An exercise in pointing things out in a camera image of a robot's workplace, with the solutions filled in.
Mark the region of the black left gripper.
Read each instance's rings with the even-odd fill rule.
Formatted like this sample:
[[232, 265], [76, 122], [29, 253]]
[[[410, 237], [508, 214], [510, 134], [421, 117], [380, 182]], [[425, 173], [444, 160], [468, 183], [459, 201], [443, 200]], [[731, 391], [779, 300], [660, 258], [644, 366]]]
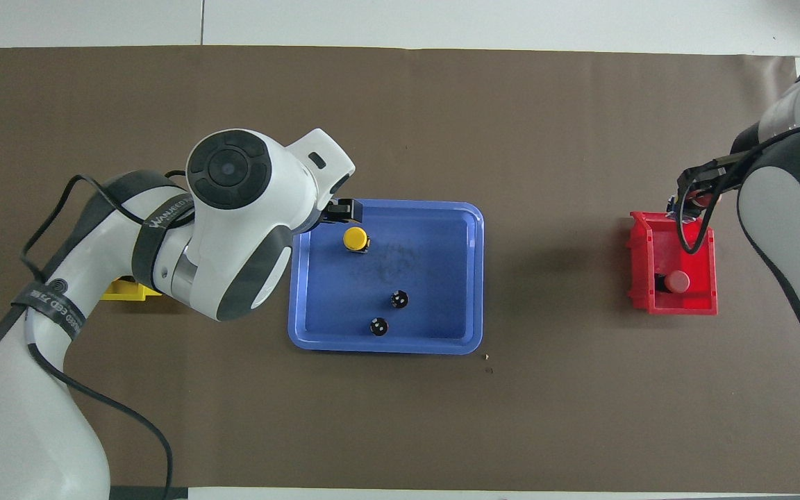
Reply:
[[361, 213], [364, 206], [359, 200], [349, 197], [328, 200], [321, 210], [312, 210], [309, 213], [308, 218], [303, 222], [303, 232], [311, 231], [320, 225], [327, 218], [326, 214], [331, 206], [333, 206], [334, 224], [361, 224], [364, 219], [364, 215]]

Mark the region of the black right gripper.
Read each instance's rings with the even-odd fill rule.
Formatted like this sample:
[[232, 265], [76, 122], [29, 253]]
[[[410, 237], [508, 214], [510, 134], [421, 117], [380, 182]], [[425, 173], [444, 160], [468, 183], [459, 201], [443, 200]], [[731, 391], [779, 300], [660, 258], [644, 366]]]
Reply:
[[706, 211], [715, 198], [713, 190], [719, 178], [725, 174], [728, 174], [727, 183], [743, 183], [756, 161], [747, 156], [760, 143], [759, 128], [749, 127], [733, 141], [732, 156], [720, 156], [683, 170], [676, 181], [676, 193], [669, 198], [669, 212]]

